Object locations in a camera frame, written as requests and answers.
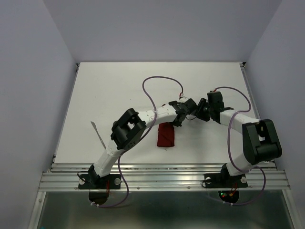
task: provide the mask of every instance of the red towel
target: red towel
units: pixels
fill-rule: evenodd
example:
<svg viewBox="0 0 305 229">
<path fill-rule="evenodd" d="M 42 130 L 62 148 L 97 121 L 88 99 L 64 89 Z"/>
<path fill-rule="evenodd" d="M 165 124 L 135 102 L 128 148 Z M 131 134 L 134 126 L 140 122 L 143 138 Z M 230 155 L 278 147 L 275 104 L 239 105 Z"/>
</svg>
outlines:
<svg viewBox="0 0 305 229">
<path fill-rule="evenodd" d="M 159 124 L 158 129 L 158 147 L 173 147 L 175 146 L 175 129 L 170 123 Z"/>
</svg>

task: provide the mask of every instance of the metal bracket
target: metal bracket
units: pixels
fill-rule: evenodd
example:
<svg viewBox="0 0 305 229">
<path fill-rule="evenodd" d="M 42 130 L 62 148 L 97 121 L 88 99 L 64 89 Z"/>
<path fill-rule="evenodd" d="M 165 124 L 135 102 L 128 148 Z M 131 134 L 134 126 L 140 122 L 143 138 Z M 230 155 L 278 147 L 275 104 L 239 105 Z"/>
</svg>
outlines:
<svg viewBox="0 0 305 229">
<path fill-rule="evenodd" d="M 77 171 L 88 169 L 90 165 L 54 165 L 53 172 L 43 173 L 39 191 L 65 192 L 65 191 L 88 191 L 79 190 L 79 178 Z M 128 183 L 129 191 L 225 191 L 229 188 L 203 188 L 204 174 L 219 173 L 223 164 L 135 164 L 121 165 L 121 170 Z M 288 180 L 284 171 L 277 171 L 274 163 L 260 163 L 268 180 L 266 190 L 289 189 Z M 119 175 L 117 165 L 114 165 L 111 174 Z M 261 190 L 264 182 L 262 172 L 253 169 L 246 174 L 249 190 Z M 121 183 L 121 189 L 112 192 L 126 192 L 126 186 Z"/>
<path fill-rule="evenodd" d="M 231 183 L 224 183 L 220 179 L 221 175 L 219 173 L 208 173 L 204 175 L 204 181 L 202 186 L 205 188 L 232 188 Z M 245 174 L 241 176 L 241 179 L 234 181 L 237 183 L 238 188 L 248 187 L 247 178 Z"/>
<path fill-rule="evenodd" d="M 37 193 L 32 215 L 30 217 L 30 223 L 28 229 L 33 229 L 38 227 L 45 197 L 46 197 L 46 192 Z"/>
<path fill-rule="evenodd" d="M 90 182 L 84 182 L 90 180 L 89 174 L 81 174 L 79 180 L 78 189 L 89 190 L 89 189 L 120 189 L 121 188 L 121 175 L 120 174 L 109 174 L 102 177 L 96 182 L 91 184 Z"/>
</svg>

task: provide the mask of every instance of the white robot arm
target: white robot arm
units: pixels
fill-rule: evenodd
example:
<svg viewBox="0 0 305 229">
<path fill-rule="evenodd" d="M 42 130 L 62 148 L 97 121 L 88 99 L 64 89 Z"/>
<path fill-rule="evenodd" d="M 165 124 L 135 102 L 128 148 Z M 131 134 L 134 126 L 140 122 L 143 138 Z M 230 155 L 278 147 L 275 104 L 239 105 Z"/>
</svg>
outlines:
<svg viewBox="0 0 305 229">
<path fill-rule="evenodd" d="M 202 98 L 198 105 L 192 99 L 181 98 L 179 101 L 165 104 L 156 112 L 136 112 L 133 108 L 128 109 L 113 124 L 111 141 L 100 159 L 90 167 L 90 183 L 97 187 L 100 180 L 110 174 L 118 157 L 137 145 L 145 129 L 152 125 L 172 123 L 174 126 L 181 126 L 187 115 L 195 115 L 203 121 L 209 121 L 211 118 L 219 124 L 228 126 L 235 110 L 224 107 L 220 92 L 209 92 L 207 96 L 208 100 Z M 210 188 L 214 188 L 215 185 L 231 187 L 259 162 L 275 159 L 282 154 L 271 120 L 259 120 L 237 114 L 231 128 L 243 135 L 244 150 L 233 159 L 235 166 L 231 162 L 226 163 L 217 177 L 213 174 L 214 183 Z"/>
</svg>

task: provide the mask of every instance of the wire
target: wire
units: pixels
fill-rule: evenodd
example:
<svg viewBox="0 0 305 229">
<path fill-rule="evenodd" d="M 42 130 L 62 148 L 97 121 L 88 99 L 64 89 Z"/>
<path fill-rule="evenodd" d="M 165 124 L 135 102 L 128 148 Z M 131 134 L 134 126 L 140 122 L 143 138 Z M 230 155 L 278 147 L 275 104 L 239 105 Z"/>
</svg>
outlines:
<svg viewBox="0 0 305 229">
<path fill-rule="evenodd" d="M 110 193 L 109 184 L 110 184 L 110 182 L 108 180 L 107 185 L 106 185 L 106 190 L 107 190 L 108 193 Z"/>
<path fill-rule="evenodd" d="M 156 107 L 156 104 L 154 103 L 152 97 L 148 94 L 148 92 L 146 91 L 145 86 L 144 86 L 144 85 L 145 85 L 145 82 L 146 82 L 147 80 L 154 79 L 154 78 L 168 79 L 168 80 L 173 80 L 173 81 L 177 82 L 177 83 L 180 85 L 180 87 L 181 87 L 181 93 L 179 94 L 179 98 L 181 98 L 181 96 L 182 96 L 182 94 L 183 94 L 183 86 L 182 86 L 182 84 L 181 84 L 178 80 L 173 79 L 173 78 L 170 78 L 170 77 L 166 77 L 166 76 L 151 76 L 151 77 L 146 78 L 146 79 L 143 81 L 143 83 L 142 83 L 142 89 L 143 89 L 144 93 L 147 95 L 147 97 L 149 98 L 149 100 L 151 101 L 152 106 L 153 106 L 153 110 L 155 111 L 155 113 L 154 113 L 154 118 L 153 118 L 153 121 L 152 121 L 151 126 L 148 128 L 148 130 L 145 132 L 145 134 L 140 138 L 140 141 L 142 141 L 142 140 L 148 135 L 148 133 L 149 133 L 150 130 L 152 129 L 153 125 L 154 125 L 155 122 L 157 121 L 157 112 L 156 112 L 156 111 L 157 111 L 157 107 Z M 90 201 L 90 203 L 91 203 L 92 205 L 94 205 L 94 206 L 96 206 L 96 207 L 99 207 L 99 208 L 113 208 L 113 207 L 116 207 L 116 206 L 120 205 L 121 203 L 123 203 L 123 202 L 127 199 L 127 197 L 129 196 L 129 187 L 128 187 L 128 184 L 127 184 L 127 182 L 126 182 L 126 180 L 125 180 L 125 178 L 124 178 L 124 176 L 123 176 L 123 173 L 122 173 L 122 171 L 121 171 L 121 157 L 123 156 L 124 153 L 126 153 L 126 151 L 124 151 L 124 152 L 121 154 L 121 156 L 119 156 L 119 159 L 118 159 L 118 169 L 119 169 L 119 173 L 120 173 L 120 175 L 121 175 L 121 178 L 122 178 L 122 180 L 123 180 L 123 182 L 124 182 L 124 184 L 125 184 L 125 186 L 126 186 L 126 188 L 127 188 L 126 196 L 124 197 L 123 200 L 121 200 L 120 202 L 118 202 L 118 203 L 116 203 L 116 204 L 113 204 L 113 205 L 108 205 L 108 206 L 97 205 L 97 204 L 95 204 L 94 202 L 91 202 L 91 201 Z"/>
<path fill-rule="evenodd" d="M 150 130 L 152 129 L 153 125 L 154 125 L 155 122 L 157 121 L 157 113 L 156 113 L 157 107 L 156 107 L 156 104 L 154 103 L 152 97 L 147 93 L 147 91 L 146 91 L 146 89 L 145 89 L 145 86 L 144 86 L 146 81 L 148 81 L 148 80 L 150 80 L 150 79 L 154 79 L 154 78 L 161 78 L 161 79 L 167 79 L 167 80 L 173 80 L 173 81 L 175 81 L 175 82 L 178 83 L 178 84 L 180 85 L 180 87 L 181 87 L 181 93 L 179 94 L 179 99 L 181 98 L 181 95 L 183 94 L 183 86 L 182 86 L 182 84 L 181 84 L 178 80 L 173 79 L 173 78 L 170 78 L 170 77 L 166 77 L 166 76 L 151 76 L 151 77 L 146 78 L 146 79 L 143 81 L 143 83 L 142 83 L 142 89 L 143 89 L 144 93 L 147 95 L 147 97 L 149 98 L 149 100 L 151 101 L 152 106 L 153 106 L 153 110 L 155 111 L 155 113 L 154 113 L 154 118 L 153 118 L 153 121 L 152 121 L 151 126 L 148 128 L 148 130 L 145 132 L 145 134 L 140 138 L 140 141 L 142 141 L 143 138 L 145 138 L 145 137 L 148 135 L 148 133 L 149 133 Z"/>
<path fill-rule="evenodd" d="M 85 179 L 81 178 L 81 176 L 79 175 L 79 173 L 77 173 L 77 176 L 80 180 L 82 180 L 84 183 L 88 183 Z"/>
<path fill-rule="evenodd" d="M 126 196 L 125 196 L 124 199 L 122 199 L 120 202 L 118 202 L 118 203 L 116 203 L 116 204 L 112 204 L 112 205 L 107 205 L 107 206 L 98 205 L 98 204 L 95 204 L 94 202 L 91 202 L 91 201 L 89 200 L 90 203 L 91 203 L 92 205 L 94 205 L 94 206 L 96 206 L 96 207 L 98 207 L 98 208 L 113 208 L 113 207 L 116 207 L 116 206 L 120 205 L 121 203 L 123 203 L 123 202 L 127 199 L 127 197 L 129 196 L 129 187 L 128 187 L 128 184 L 127 184 L 127 182 L 126 182 L 126 180 L 125 180 L 125 178 L 124 178 L 124 176 L 123 176 L 123 174 L 122 174 L 121 165 L 120 165 L 120 160 L 121 160 L 121 156 L 119 156 L 119 159 L 118 159 L 118 169 L 119 169 L 119 173 L 120 173 L 120 175 L 121 175 L 121 178 L 122 178 L 122 180 L 123 180 L 123 182 L 124 182 L 124 184 L 125 184 L 125 186 L 126 186 L 126 188 L 127 188 Z"/>
<path fill-rule="evenodd" d="M 189 119 L 188 117 L 185 117 L 187 120 L 189 120 L 189 121 L 192 121 L 192 120 L 194 120 L 195 118 L 197 118 L 197 117 L 195 117 L 195 118 L 192 118 L 192 119 Z"/>
<path fill-rule="evenodd" d="M 229 196 L 233 196 L 235 194 L 235 192 L 237 191 L 237 183 L 235 183 L 235 190 L 234 192 L 232 192 L 233 188 L 231 189 L 231 192 L 229 194 Z"/>
<path fill-rule="evenodd" d="M 222 88 L 225 88 L 225 89 L 232 89 L 232 90 L 235 90 L 235 91 L 239 92 L 239 93 L 247 100 L 248 105 L 249 105 L 248 110 L 240 110 L 240 111 L 235 112 L 235 113 L 232 115 L 232 117 L 231 117 L 231 119 L 230 119 L 230 122 L 229 122 L 229 126 L 228 126 L 228 138 L 227 138 L 228 155 L 229 155 L 229 158 L 230 158 L 230 162 L 232 163 L 233 167 L 236 168 L 238 171 L 243 172 L 243 173 L 247 173 L 247 172 L 249 172 L 249 171 L 243 171 L 243 170 L 241 170 L 240 168 L 238 168 L 238 167 L 236 166 L 236 164 L 234 163 L 233 159 L 232 159 L 231 146 L 230 146 L 230 136 L 231 136 L 231 127 L 232 127 L 232 123 L 233 123 L 233 120 L 234 120 L 235 116 L 237 116 L 239 113 L 249 112 L 249 111 L 251 110 L 251 108 L 252 108 L 252 107 L 251 107 L 251 103 L 250 103 L 250 100 L 247 98 L 247 96 L 246 96 L 244 93 L 242 93 L 240 90 L 238 90 L 238 89 L 236 89 L 236 88 L 233 88 L 233 87 L 227 87 L 227 86 L 216 87 L 215 90 L 214 90 L 214 92 L 217 91 L 218 89 L 222 89 Z M 242 206 L 242 205 L 247 205 L 247 204 L 253 203 L 253 202 L 256 201 L 258 198 L 260 198 L 260 196 L 263 194 L 264 189 L 265 189 L 265 187 L 266 187 L 266 174 L 265 174 L 265 172 L 263 171 L 263 169 L 260 168 L 259 166 L 255 166 L 254 168 L 258 168 L 259 170 L 261 170 L 261 171 L 262 171 L 262 174 L 263 174 L 263 176 L 264 176 L 264 184 L 263 184 L 263 187 L 262 187 L 262 190 L 260 191 L 260 193 L 259 193 L 255 198 L 253 198 L 252 200 L 249 200 L 249 201 L 247 201 L 247 202 L 245 202 L 245 203 L 240 203 L 240 204 L 236 204 L 236 203 L 235 203 L 235 204 L 232 204 L 232 203 L 228 203 L 228 202 L 224 202 L 224 203 L 229 204 L 229 205 Z"/>
</svg>

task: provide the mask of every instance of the white wall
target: white wall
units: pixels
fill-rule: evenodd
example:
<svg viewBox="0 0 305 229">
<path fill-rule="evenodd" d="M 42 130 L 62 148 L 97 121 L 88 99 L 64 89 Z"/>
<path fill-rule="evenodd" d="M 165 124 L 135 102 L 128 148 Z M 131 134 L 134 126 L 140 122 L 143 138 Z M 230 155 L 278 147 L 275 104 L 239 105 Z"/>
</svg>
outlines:
<svg viewBox="0 0 305 229">
<path fill-rule="evenodd" d="M 281 0 L 44 0 L 76 61 L 246 61 Z"/>
<path fill-rule="evenodd" d="M 275 122 L 286 170 L 301 218 L 305 219 L 305 1 L 283 0 L 247 64 L 262 118 Z"/>
<path fill-rule="evenodd" d="M 0 2 L 0 228 L 27 228 L 75 61 L 41 0 Z"/>
</svg>

